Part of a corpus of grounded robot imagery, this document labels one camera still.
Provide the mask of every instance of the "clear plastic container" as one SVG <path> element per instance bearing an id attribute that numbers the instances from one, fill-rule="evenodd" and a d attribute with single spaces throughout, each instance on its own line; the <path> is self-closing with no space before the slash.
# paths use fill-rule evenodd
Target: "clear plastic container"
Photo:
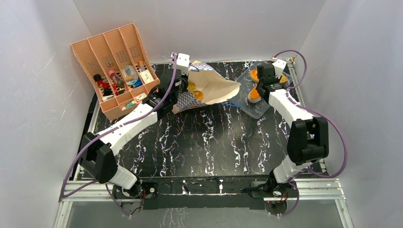
<path id="1" fill-rule="evenodd" d="M 240 91 L 237 95 L 235 95 L 233 98 L 230 99 L 231 103 L 233 103 L 236 106 L 240 106 L 244 112 L 246 112 L 255 119 L 259 119 L 270 107 L 270 105 L 264 100 L 261 100 L 257 103 L 251 103 L 247 99 L 249 92 L 253 89 L 253 87 L 257 85 L 256 82 L 250 79 L 250 72 L 254 69 L 257 69 L 258 65 L 264 63 L 265 63 L 264 61 L 254 62 L 245 72 L 243 72 L 238 77 L 237 82 L 240 83 Z M 292 78 L 289 74 L 285 72 L 283 72 L 283 74 L 288 79 L 288 82 L 285 83 L 284 85 L 284 87 L 286 88 L 291 83 Z"/>

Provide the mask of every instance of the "cable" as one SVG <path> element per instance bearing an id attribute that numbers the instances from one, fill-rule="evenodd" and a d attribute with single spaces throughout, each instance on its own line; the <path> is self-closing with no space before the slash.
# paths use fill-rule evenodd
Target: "cable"
<path id="1" fill-rule="evenodd" d="M 189 64 L 189 66 L 192 66 L 192 67 L 196 68 L 196 70 L 191 70 L 191 71 L 200 72 L 200 70 L 197 67 L 195 67 L 193 64 Z"/>
<path id="2" fill-rule="evenodd" d="M 131 218 L 132 215 L 131 215 L 129 212 L 127 212 L 125 209 L 123 209 L 123 208 L 120 206 L 120 203 L 113 197 L 111 191 L 109 190 L 108 184 L 105 184 L 105 186 L 106 186 L 106 190 L 108 191 L 109 195 L 111 196 L 111 199 L 113 199 L 113 201 L 115 202 L 115 204 L 120 208 L 120 210 L 121 210 L 125 215 L 127 215 L 129 218 Z"/>
<path id="3" fill-rule="evenodd" d="M 140 197 L 140 201 L 141 201 L 141 206 L 142 206 L 142 207 L 144 207 L 144 199 L 145 199 L 145 196 L 146 196 L 146 194 L 145 194 L 145 189 L 144 189 L 143 194 L 144 194 L 144 196 L 143 196 L 143 197 Z"/>
<path id="4" fill-rule="evenodd" d="M 286 198 L 284 199 L 284 202 L 288 200 L 288 190 L 286 190 Z"/>
<path id="5" fill-rule="evenodd" d="M 233 104 L 229 104 L 229 103 L 225 103 L 225 102 L 221 102 L 220 104 L 222 104 L 222 105 L 228 105 L 228 106 L 231 106 L 231 107 L 240 108 L 239 106 L 236 106 L 236 105 L 233 105 Z"/>
<path id="6" fill-rule="evenodd" d="M 277 203 L 281 203 L 281 201 L 283 200 L 284 194 L 281 194 L 281 199 L 280 199 L 280 201 L 277 201 Z"/>
<path id="7" fill-rule="evenodd" d="M 291 181 L 289 181 L 288 184 L 291 185 L 297 191 L 297 201 L 295 201 L 294 206 L 289 211 L 282 214 L 281 216 L 290 214 L 297 207 L 297 204 L 299 202 L 299 190 L 298 190 L 297 186 L 295 184 L 293 184 Z"/>
<path id="8" fill-rule="evenodd" d="M 139 120 L 141 120 L 141 119 L 144 119 L 146 116 L 148 116 L 150 113 L 152 113 L 152 112 L 154 112 L 155 110 L 157 110 L 157 109 L 162 105 L 162 103 L 163 103 L 163 102 L 165 101 L 165 99 L 167 98 L 167 96 L 168 96 L 168 94 L 169 94 L 169 92 L 171 91 L 171 88 L 172 88 L 172 86 L 173 86 L 173 81 L 174 81 L 174 79 L 175 79 L 175 74 L 176 74 L 176 58 L 177 58 L 176 53 L 173 53 L 173 74 L 172 74 L 172 79 L 171 79 L 171 83 L 169 84 L 168 89 L 167 89 L 166 93 L 164 94 L 164 96 L 162 97 L 161 101 L 160 101 L 151 111 L 149 111 L 149 112 L 146 113 L 145 115 L 143 115 L 143 116 L 141 116 L 141 117 L 139 117 L 139 118 L 136 118 L 136 119 L 134 119 L 134 120 L 128 121 L 128 122 L 124 123 L 123 125 L 128 125 L 128 124 L 131 124 L 131 123 L 133 123 L 133 122 L 136 122 L 136 121 L 139 121 Z M 69 194 L 67 194 L 67 195 L 64 194 L 64 190 L 65 190 L 65 188 L 66 188 L 66 184 L 67 184 L 68 178 L 69 178 L 69 176 L 70 176 L 70 173 L 72 172 L 72 170 L 73 170 L 73 168 L 74 168 L 74 165 L 77 163 L 78 159 L 80 159 L 81 155 L 82 155 L 82 154 L 86 151 L 86 149 L 88 149 L 88 147 L 89 147 L 90 145 L 92 145 L 95 141 L 99 140 L 100 138 L 104 137 L 105 135 L 107 135 L 107 134 L 109 134 L 109 133 L 111 133 L 111 132 L 113 132 L 113 131 L 116 131 L 117 129 L 118 129 L 118 127 L 115 127 L 115 128 L 113 128 L 113 129 L 111 129 L 111 130 L 109 130 L 109 131 L 107 131 L 107 132 L 105 132 L 105 133 L 103 133 L 103 134 L 101 134 L 101 135 L 95 137 L 93 140 L 91 140 L 89 143 L 87 143 L 87 144 L 80 150 L 80 152 L 77 154 L 77 156 L 74 158 L 73 162 L 71 163 L 70 168 L 68 169 L 65 178 L 63 179 L 62 188 L 61 188 L 61 190 L 60 190 L 60 197 L 61 197 L 61 198 L 65 198 L 65 197 L 71 196 L 71 195 L 73 195 L 74 193 L 76 193 L 77 191 L 79 191 L 79 190 L 85 188 L 86 186 L 88 186 L 88 185 L 93 184 L 93 183 L 96 182 L 96 181 L 92 181 L 92 182 L 86 183 L 85 185 L 81 186 L 80 188 L 77 188 L 76 190 L 72 191 L 71 193 L 69 193 Z"/>
<path id="9" fill-rule="evenodd" d="M 230 102 L 232 102 L 234 105 L 238 106 L 238 107 L 242 107 L 238 102 L 236 102 L 233 99 L 228 99 Z"/>
<path id="10" fill-rule="evenodd" d="M 314 174 L 314 175 L 316 175 L 316 176 L 318 176 L 318 177 L 320 177 L 320 178 L 335 178 L 335 177 L 337 177 L 338 175 L 340 175 L 340 174 L 344 171 L 344 169 L 345 169 L 345 167 L 346 167 L 346 165 L 347 165 L 347 161 L 348 161 L 348 147 L 347 147 L 347 144 L 346 144 L 346 141 L 345 141 L 345 137 L 343 136 L 343 133 L 341 132 L 340 128 L 336 125 L 336 123 L 335 123 L 331 118 L 329 118 L 328 116 L 326 116 L 326 115 L 324 115 L 324 114 L 322 114 L 322 113 L 320 113 L 320 112 L 318 112 L 318 111 L 312 110 L 312 109 L 307 108 L 307 107 L 303 107 L 303 106 L 301 106 L 301 105 L 295 103 L 295 102 L 289 97 L 289 91 L 290 91 L 291 89 L 297 88 L 297 87 L 301 84 L 302 80 L 304 80 L 305 74 L 307 73 L 307 60 L 305 59 L 304 55 L 302 55 L 299 51 L 296 51 L 296 50 L 285 50 L 285 51 L 281 51 L 281 52 L 277 53 L 274 57 L 277 57 L 278 55 L 280 55 L 280 54 L 282 54 L 282 53 L 284 53 L 284 52 L 289 52 L 289 51 L 295 52 L 295 53 L 297 53 L 297 54 L 299 54 L 299 55 L 301 56 L 302 60 L 304 61 L 304 67 L 305 67 L 305 68 L 304 68 L 304 73 L 302 74 L 301 80 L 300 80 L 295 86 L 288 87 L 288 88 L 286 89 L 286 91 L 287 91 L 286 94 L 287 94 L 288 100 L 289 100 L 291 103 L 295 104 L 298 108 L 304 109 L 304 110 L 306 110 L 306 111 L 308 111 L 308 112 L 310 112 L 310 113 L 313 113 L 313 114 L 316 114 L 316 115 L 319 115 L 319 116 L 325 118 L 325 119 L 336 129 L 337 133 L 338 133 L 339 136 L 340 136 L 340 139 L 341 139 L 341 142 L 342 142 L 343 148 L 344 148 L 343 164 L 342 164 L 342 166 L 340 167 L 339 171 L 337 171 L 335 174 L 333 174 L 333 175 L 323 175 L 323 174 L 317 173 L 317 172 L 315 172 L 315 171 L 313 171 L 313 170 L 311 170 L 311 169 L 309 169 L 309 168 L 305 168 L 304 170 L 305 170 L 305 171 L 308 171 L 308 172 L 310 172 L 310 173 L 312 173 L 312 174 Z"/>
<path id="11" fill-rule="evenodd" d="M 274 58 L 277 58 L 278 55 L 283 54 L 284 52 L 289 52 L 289 51 L 295 52 L 295 53 L 299 54 L 299 56 L 301 56 L 302 60 L 304 61 L 304 73 L 302 74 L 301 80 L 300 80 L 295 86 L 288 87 L 288 88 L 287 88 L 288 90 L 289 90 L 289 89 L 295 89 L 295 88 L 297 88 L 297 87 L 299 86 L 299 84 L 301 84 L 302 80 L 304 80 L 304 78 L 305 78 L 305 74 L 307 73 L 307 68 L 308 68 L 308 66 L 307 66 L 307 60 L 305 59 L 305 57 L 304 57 L 299 51 L 296 51 L 296 50 L 280 51 L 280 52 L 278 52 L 277 54 L 275 54 L 273 57 L 274 57 Z"/>
<path id="12" fill-rule="evenodd" d="M 84 185 L 82 185 L 82 186 L 78 187 L 78 188 L 77 188 L 77 189 L 75 189 L 74 191 L 72 191 L 72 192 L 70 192 L 70 193 L 68 193 L 68 194 L 64 195 L 64 197 L 69 197 L 69 196 L 73 195 L 74 193 L 76 193 L 76 192 L 80 191 L 81 189 L 83 189 L 83 188 L 87 187 L 88 185 L 90 185 L 90 184 L 94 184 L 94 183 L 97 183 L 97 182 L 98 182 L 97 180 L 93 180 L 93 181 L 91 181 L 91 182 L 85 183 Z"/>
<path id="13" fill-rule="evenodd" d="M 141 207 L 134 209 L 134 211 L 130 215 L 133 215 L 138 209 L 141 209 Z"/>
<path id="14" fill-rule="evenodd" d="M 341 132 L 340 128 L 339 128 L 339 127 L 336 125 L 336 123 L 335 123 L 332 119 L 330 119 L 328 116 L 326 116 L 326 115 L 324 115 L 323 113 L 320 113 L 320 112 L 318 112 L 318 111 L 312 110 L 312 109 L 307 108 L 307 107 L 303 107 L 303 106 L 301 106 L 301 105 L 295 103 L 295 102 L 291 99 L 291 97 L 289 97 L 289 92 L 287 92 L 286 94 L 287 94 L 288 100 L 289 100 L 291 103 L 295 104 L 295 106 L 297 106 L 298 108 L 304 109 L 304 110 L 306 110 L 306 111 L 308 111 L 308 112 L 310 112 L 310 113 L 313 113 L 313 114 L 316 114 L 316 115 L 319 115 L 319 116 L 325 118 L 325 119 L 335 128 L 335 130 L 336 130 L 337 133 L 339 134 L 340 139 L 341 139 L 341 142 L 342 142 L 342 144 L 343 144 L 343 148 L 344 148 L 343 163 L 342 163 L 340 169 L 339 169 L 335 174 L 333 174 L 333 175 L 323 175 L 323 174 L 317 173 L 317 172 L 315 172 L 315 171 L 313 171 L 312 169 L 309 169 L 309 168 L 305 168 L 304 170 L 305 170 L 305 171 L 308 171 L 308 172 L 310 172 L 310 173 L 312 173 L 312 174 L 314 174 L 314 175 L 316 175 L 316 176 L 318 176 L 318 177 L 320 177 L 320 178 L 335 178 L 335 177 L 337 177 L 338 175 L 340 175 L 340 174 L 344 171 L 344 169 L 345 169 L 345 167 L 346 167 L 346 165 L 347 165 L 347 161 L 348 161 L 348 147 L 347 147 L 347 143 L 345 142 L 345 137 L 343 136 L 343 133 Z"/>

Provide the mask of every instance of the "blue wire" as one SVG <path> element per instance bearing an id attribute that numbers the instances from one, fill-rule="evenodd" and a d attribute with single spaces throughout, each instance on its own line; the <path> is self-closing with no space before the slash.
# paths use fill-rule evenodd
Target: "blue wire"
<path id="1" fill-rule="evenodd" d="M 232 102 L 232 103 L 234 103 L 236 106 L 238 106 L 238 107 L 242 107 L 238 102 L 236 102 L 236 101 L 234 101 L 234 100 L 232 100 L 232 99 L 230 99 L 229 100 L 230 102 Z"/>
<path id="2" fill-rule="evenodd" d="M 189 64 L 189 66 L 196 68 L 197 72 L 200 72 L 200 70 L 197 67 L 193 66 L 193 64 Z"/>
<path id="3" fill-rule="evenodd" d="M 224 103 L 224 102 L 221 102 L 220 104 L 223 104 L 223 105 L 228 105 L 228 106 L 231 106 L 231 107 L 240 108 L 240 106 L 236 106 L 236 105 L 229 104 L 229 103 Z"/>

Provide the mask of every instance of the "white enclosure panel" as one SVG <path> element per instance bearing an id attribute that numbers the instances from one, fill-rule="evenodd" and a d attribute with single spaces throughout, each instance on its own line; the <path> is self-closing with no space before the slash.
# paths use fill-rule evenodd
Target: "white enclosure panel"
<path id="1" fill-rule="evenodd" d="M 300 49 L 325 0 L 74 0 L 92 35 L 134 23 L 151 62 L 268 59 Z"/>
<path id="2" fill-rule="evenodd" d="M 402 1 L 328 0 L 301 52 L 307 106 L 332 117 L 347 137 L 340 182 L 355 227 L 402 227 Z M 334 173 L 343 148 L 331 133 L 326 166 Z"/>
<path id="3" fill-rule="evenodd" d="M 0 0 L 0 227 L 52 227 L 94 90 L 70 44 L 72 0 Z"/>

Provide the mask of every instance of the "small bottle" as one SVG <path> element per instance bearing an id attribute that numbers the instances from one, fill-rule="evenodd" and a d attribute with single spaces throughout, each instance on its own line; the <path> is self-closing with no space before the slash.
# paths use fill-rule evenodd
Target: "small bottle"
<path id="1" fill-rule="evenodd" d="M 124 82 L 119 78 L 119 76 L 117 75 L 117 73 L 114 70 L 110 70 L 108 72 L 108 74 L 111 77 L 111 79 L 113 80 L 113 82 L 117 85 L 117 87 L 125 86 Z"/>

